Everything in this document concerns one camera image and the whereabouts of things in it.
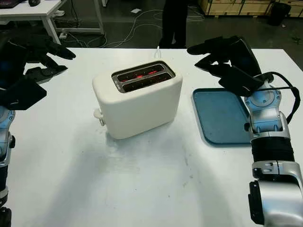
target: floor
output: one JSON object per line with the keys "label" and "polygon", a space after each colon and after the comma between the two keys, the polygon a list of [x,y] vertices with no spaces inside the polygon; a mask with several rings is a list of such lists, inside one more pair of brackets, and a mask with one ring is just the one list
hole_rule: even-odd
{"label": "floor", "polygon": [[[89,46],[112,48],[156,48],[161,39],[161,11],[164,1],[160,0],[109,0],[106,8],[101,7],[101,13],[106,31],[107,44],[104,37],[95,35],[73,34],[63,45],[68,47]],[[136,20],[141,12],[133,14],[130,11],[139,8],[146,12]],[[283,26],[271,26],[266,18],[252,17],[203,17],[195,7],[188,8],[187,46],[202,43],[204,40],[232,35],[243,36],[252,48],[284,49],[303,70],[303,19],[286,18]],[[94,21],[81,21],[82,27],[97,27]]]}

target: black object on desk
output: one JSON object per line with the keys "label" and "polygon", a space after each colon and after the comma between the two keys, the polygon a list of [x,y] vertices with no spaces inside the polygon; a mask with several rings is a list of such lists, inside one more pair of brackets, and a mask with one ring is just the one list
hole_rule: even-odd
{"label": "black object on desk", "polygon": [[0,9],[10,9],[14,8],[19,3],[24,0],[0,0]]}
{"label": "black object on desk", "polygon": [[40,4],[41,0],[28,0],[30,6],[37,6]]}

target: plastic tray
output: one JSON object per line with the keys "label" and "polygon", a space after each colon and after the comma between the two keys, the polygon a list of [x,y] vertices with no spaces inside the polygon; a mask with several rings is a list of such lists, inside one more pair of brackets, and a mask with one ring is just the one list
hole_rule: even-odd
{"label": "plastic tray", "polygon": [[244,130],[249,112],[240,97],[224,88],[193,92],[196,113],[205,139],[213,144],[249,144]]}

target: black cable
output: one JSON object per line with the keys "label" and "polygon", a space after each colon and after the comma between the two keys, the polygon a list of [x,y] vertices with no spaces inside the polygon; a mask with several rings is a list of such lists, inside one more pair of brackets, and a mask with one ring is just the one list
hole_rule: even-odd
{"label": "black cable", "polygon": [[291,113],[289,114],[289,116],[287,117],[287,123],[289,124],[291,119],[293,118],[294,113],[297,111],[297,109],[300,106],[300,102],[301,102],[301,98],[300,98],[300,92],[299,89],[297,89],[296,87],[294,87],[289,81],[288,79],[286,79],[281,73],[278,72],[269,72],[273,75],[276,75],[278,77],[280,77],[282,80],[284,80],[284,82],[288,85],[288,87],[273,87],[273,88],[264,88],[264,89],[258,89],[257,91],[268,91],[268,90],[282,90],[282,89],[291,89],[293,95],[294,95],[294,106],[293,109],[291,111]]}
{"label": "black cable", "polygon": [[76,19],[76,23],[77,23],[76,27],[79,27],[79,19],[78,19],[78,15],[77,15],[77,12],[76,12],[76,9],[74,6],[74,1],[71,0],[71,15],[72,16],[74,16],[73,12],[75,13],[75,17],[76,17],[76,18],[74,17]]}
{"label": "black cable", "polygon": [[[282,80],[285,81],[285,83],[289,86],[289,87],[293,87],[293,85],[281,74],[278,72],[270,72],[278,77],[280,77]],[[289,116],[287,117],[287,123],[290,123],[291,119],[293,118],[294,113],[297,111],[297,109],[300,106],[300,102],[301,102],[301,98],[300,98],[300,92],[299,89],[297,89],[296,87],[291,88],[291,91],[295,97],[294,100],[294,106],[293,106],[293,110],[291,111],[291,113],[289,114]]]}

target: toaster slot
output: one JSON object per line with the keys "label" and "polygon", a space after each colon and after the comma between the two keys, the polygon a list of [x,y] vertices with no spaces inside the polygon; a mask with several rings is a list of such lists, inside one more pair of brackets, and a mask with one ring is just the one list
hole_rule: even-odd
{"label": "toaster slot", "polygon": [[143,87],[148,87],[150,85],[166,81],[168,79],[171,79],[171,75],[165,72],[165,73],[155,75],[153,77],[139,80],[137,82],[125,84],[125,85],[123,85],[123,89],[125,92],[135,91],[135,90],[141,89]]}
{"label": "toaster slot", "polygon": [[120,82],[127,82],[129,80],[142,78],[144,76],[151,75],[151,74],[157,73],[157,72],[161,72],[163,70],[164,70],[164,68],[161,65],[157,64],[157,65],[149,66],[144,69],[139,69],[136,71],[132,71],[132,72],[128,72],[128,73],[119,75],[119,76],[117,76],[117,78]]}
{"label": "toaster slot", "polygon": [[131,92],[151,86],[176,75],[163,61],[154,61],[112,74],[112,80],[121,93]]}

